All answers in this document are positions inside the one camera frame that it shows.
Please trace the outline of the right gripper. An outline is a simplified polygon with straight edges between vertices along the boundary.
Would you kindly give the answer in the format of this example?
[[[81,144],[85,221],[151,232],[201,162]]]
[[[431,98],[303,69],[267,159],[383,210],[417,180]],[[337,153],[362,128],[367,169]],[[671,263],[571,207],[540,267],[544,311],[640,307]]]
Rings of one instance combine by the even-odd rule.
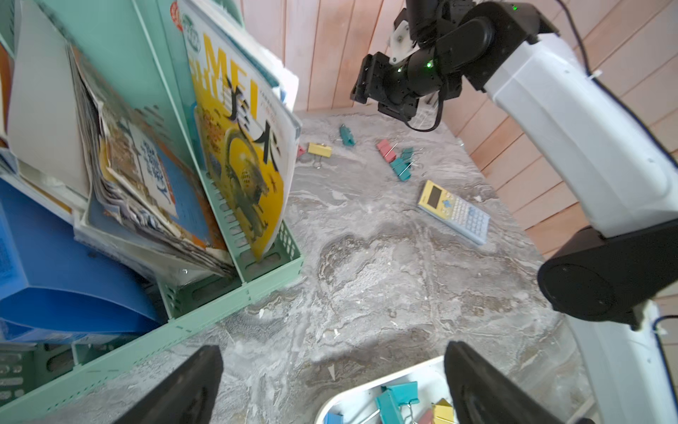
[[[378,52],[363,59],[351,100],[366,104],[374,100],[378,111],[401,122],[409,122],[418,111],[421,98],[437,93],[439,101],[461,93],[461,72],[443,72],[442,61],[433,51],[416,51],[392,64]]]

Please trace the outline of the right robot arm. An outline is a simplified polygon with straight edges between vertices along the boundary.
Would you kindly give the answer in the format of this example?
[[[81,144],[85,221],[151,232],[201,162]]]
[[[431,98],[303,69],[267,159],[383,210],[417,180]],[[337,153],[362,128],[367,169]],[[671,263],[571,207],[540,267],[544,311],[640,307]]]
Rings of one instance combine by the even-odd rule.
[[[588,226],[540,266],[605,423],[674,423],[677,393],[654,297],[677,280],[677,163],[528,3],[410,1],[410,45],[365,56],[351,99],[404,123],[418,102],[487,96],[523,129],[577,197]]]

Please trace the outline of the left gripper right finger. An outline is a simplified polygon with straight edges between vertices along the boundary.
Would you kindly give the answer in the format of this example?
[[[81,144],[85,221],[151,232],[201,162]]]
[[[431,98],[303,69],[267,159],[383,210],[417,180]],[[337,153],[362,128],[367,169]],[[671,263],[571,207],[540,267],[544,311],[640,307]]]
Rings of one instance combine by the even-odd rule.
[[[460,423],[560,422],[465,342],[448,343],[444,371]]]

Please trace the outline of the teal binder clip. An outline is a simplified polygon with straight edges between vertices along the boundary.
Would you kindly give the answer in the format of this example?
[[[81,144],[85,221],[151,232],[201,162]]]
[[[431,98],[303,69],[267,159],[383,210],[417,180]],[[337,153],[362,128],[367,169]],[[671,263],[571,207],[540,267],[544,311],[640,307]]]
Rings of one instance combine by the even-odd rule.
[[[422,151],[422,148],[404,148],[400,152],[391,150],[393,161],[390,162],[390,167],[401,182],[406,182],[411,178],[411,168],[415,163],[415,157]]]
[[[353,147],[356,145],[355,138],[351,130],[346,125],[340,126],[339,133],[344,146]]]
[[[390,386],[381,386],[381,395],[376,398],[376,406],[383,424],[405,424],[401,409],[411,408],[420,402],[418,383],[407,382]]]

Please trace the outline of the yellow binder clip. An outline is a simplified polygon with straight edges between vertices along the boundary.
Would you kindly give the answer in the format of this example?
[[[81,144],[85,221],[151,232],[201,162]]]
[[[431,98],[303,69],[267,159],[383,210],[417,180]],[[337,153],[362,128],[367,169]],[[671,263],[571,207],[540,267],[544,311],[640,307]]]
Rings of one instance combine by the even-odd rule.
[[[313,157],[313,166],[321,169],[322,160],[332,156],[332,148],[325,144],[310,142],[307,153]]]

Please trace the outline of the white plastic storage box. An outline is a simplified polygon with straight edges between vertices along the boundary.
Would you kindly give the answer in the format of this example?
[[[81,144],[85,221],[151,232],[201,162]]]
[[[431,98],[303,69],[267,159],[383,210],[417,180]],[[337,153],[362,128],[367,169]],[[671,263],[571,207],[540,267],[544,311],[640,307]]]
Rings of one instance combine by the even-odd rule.
[[[444,370],[436,357],[369,383],[345,390],[327,401],[317,423],[457,423]]]

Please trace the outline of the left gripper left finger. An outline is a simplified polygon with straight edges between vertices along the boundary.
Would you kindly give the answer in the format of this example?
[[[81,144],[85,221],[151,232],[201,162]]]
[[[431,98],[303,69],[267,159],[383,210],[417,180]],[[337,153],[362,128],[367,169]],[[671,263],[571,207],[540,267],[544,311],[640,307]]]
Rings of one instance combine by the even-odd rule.
[[[224,371],[218,346],[203,346],[117,419],[118,423],[208,423]]]

